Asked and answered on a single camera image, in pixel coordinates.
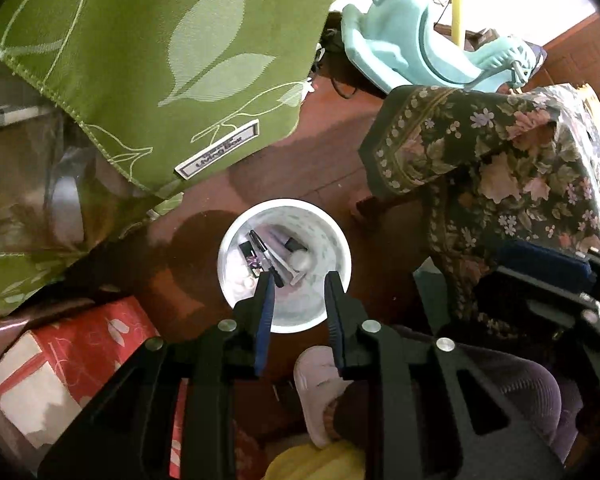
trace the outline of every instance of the yellow pole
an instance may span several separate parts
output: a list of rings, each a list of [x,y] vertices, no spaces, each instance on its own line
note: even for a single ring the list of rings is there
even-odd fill
[[[451,41],[464,50],[466,29],[462,21],[462,0],[451,0]]]

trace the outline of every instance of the wooden floor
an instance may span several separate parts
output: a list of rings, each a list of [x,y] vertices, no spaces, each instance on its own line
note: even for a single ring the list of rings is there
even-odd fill
[[[240,213],[273,198],[311,202],[340,225],[352,253],[349,293],[362,300],[371,317],[422,323],[411,277],[425,258],[421,208],[417,203],[394,208],[373,229],[349,213],[352,193],[366,184],[357,150],[382,99],[363,90],[343,99],[321,76],[314,86],[291,136],[192,187],[179,208],[146,231],[88,258],[85,268],[96,269],[94,278],[132,292],[168,340],[195,337],[229,315],[216,275],[220,241]],[[236,416],[249,433],[266,434],[282,424],[286,415],[269,381],[290,377],[298,356],[327,344],[327,335],[326,323],[272,335],[266,379],[241,386],[236,395]],[[254,412],[253,402],[262,409]]]

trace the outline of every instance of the teal rocking horse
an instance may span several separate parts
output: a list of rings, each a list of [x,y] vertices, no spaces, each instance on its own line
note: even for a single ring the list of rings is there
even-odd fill
[[[410,84],[495,92],[524,86],[536,55],[516,37],[500,37],[466,52],[433,29],[432,0],[372,0],[368,13],[342,10],[349,60],[386,93]]]

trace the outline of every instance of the silver bolt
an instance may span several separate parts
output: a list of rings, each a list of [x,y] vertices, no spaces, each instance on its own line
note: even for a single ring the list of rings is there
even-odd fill
[[[233,319],[223,319],[218,323],[218,328],[223,332],[233,332],[238,324]]]
[[[454,343],[454,341],[448,337],[441,337],[436,341],[436,346],[443,352],[451,352],[454,348],[456,348],[456,343]]]
[[[149,352],[157,352],[164,345],[164,339],[161,337],[152,337],[144,342],[144,347]]]
[[[362,323],[362,330],[371,334],[380,332],[381,328],[382,325],[378,323],[375,319],[367,319],[365,322]]]
[[[583,310],[580,313],[580,315],[582,316],[582,319],[584,319],[584,321],[586,321],[587,323],[596,324],[598,322],[598,314],[593,312],[593,310],[591,310],[590,308]]]

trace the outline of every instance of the green tablecloth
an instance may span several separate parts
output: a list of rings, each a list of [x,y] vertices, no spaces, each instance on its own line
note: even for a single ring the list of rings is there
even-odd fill
[[[515,96],[397,88],[360,156],[376,196],[426,186],[452,313],[498,335],[515,329],[478,312],[472,289],[504,240],[600,248],[600,132],[570,85]]]

